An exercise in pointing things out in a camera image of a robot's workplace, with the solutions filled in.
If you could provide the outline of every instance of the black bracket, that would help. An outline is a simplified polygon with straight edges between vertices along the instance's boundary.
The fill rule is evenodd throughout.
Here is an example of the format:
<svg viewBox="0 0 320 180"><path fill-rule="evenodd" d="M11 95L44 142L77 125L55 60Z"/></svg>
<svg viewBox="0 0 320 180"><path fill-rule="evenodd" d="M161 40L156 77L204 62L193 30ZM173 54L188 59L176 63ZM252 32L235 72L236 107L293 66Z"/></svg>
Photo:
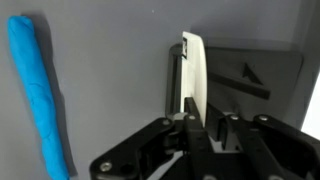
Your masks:
<svg viewBox="0 0 320 180"><path fill-rule="evenodd" d="M212 106L203 128L193 99L185 103L183 120L159 118L94 160L92 180L147 179L178 151L182 157L161 180L320 179L318 140L268 115L250 122ZM209 136L233 152L215 152Z"/></svg>

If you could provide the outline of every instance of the screw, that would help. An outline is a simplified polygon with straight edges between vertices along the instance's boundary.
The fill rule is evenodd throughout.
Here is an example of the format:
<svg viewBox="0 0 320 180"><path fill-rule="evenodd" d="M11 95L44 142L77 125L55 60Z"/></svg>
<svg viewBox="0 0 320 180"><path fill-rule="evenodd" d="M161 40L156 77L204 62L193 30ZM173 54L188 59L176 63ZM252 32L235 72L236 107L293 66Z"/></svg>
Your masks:
<svg viewBox="0 0 320 180"><path fill-rule="evenodd" d="M268 117L267 116L259 116L259 119L261 121L267 121L268 120Z"/></svg>
<svg viewBox="0 0 320 180"><path fill-rule="evenodd" d="M217 180L217 178L211 175L205 175L203 177L203 180Z"/></svg>
<svg viewBox="0 0 320 180"><path fill-rule="evenodd" d="M168 126L170 124L170 120L169 119L165 119L162 122L163 125Z"/></svg>
<svg viewBox="0 0 320 180"><path fill-rule="evenodd" d="M283 178L277 175L271 175L269 176L269 180L283 180Z"/></svg>
<svg viewBox="0 0 320 180"><path fill-rule="evenodd" d="M194 115L190 115L190 116L189 116L189 119L191 119L191 120L195 120L195 119L196 119L196 117L194 117Z"/></svg>
<svg viewBox="0 0 320 180"><path fill-rule="evenodd" d="M100 170L102 172L107 172L107 171L110 171L112 168L112 164L111 162L104 162L100 165Z"/></svg>
<svg viewBox="0 0 320 180"><path fill-rule="evenodd" d="M237 116L237 115L231 115L230 118L232 120L239 120L239 116Z"/></svg>

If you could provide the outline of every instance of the gray wall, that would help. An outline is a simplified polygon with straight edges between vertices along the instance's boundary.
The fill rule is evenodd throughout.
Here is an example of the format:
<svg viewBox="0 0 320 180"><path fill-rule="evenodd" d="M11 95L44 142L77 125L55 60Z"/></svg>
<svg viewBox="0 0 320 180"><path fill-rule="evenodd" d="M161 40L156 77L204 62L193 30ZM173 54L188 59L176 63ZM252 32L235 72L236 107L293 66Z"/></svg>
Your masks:
<svg viewBox="0 0 320 180"><path fill-rule="evenodd" d="M301 69L296 90L288 109L285 122L301 128L305 113L308 109L315 81L320 65L320 2L316 2L308 26L307 34L301 42L301 51L304 55L304 65Z"/></svg>
<svg viewBox="0 0 320 180"><path fill-rule="evenodd" d="M46 19L50 31L42 37L48 42L40 44L50 80L58 83L53 91L64 149L72 153L67 159L75 179L87 180L94 158L164 116L168 50L183 30L211 36L214 41L206 42L215 45L291 49L302 38L297 30L305 31L302 1L2 0L1 179L49 179L8 52L10 15Z"/></svg>

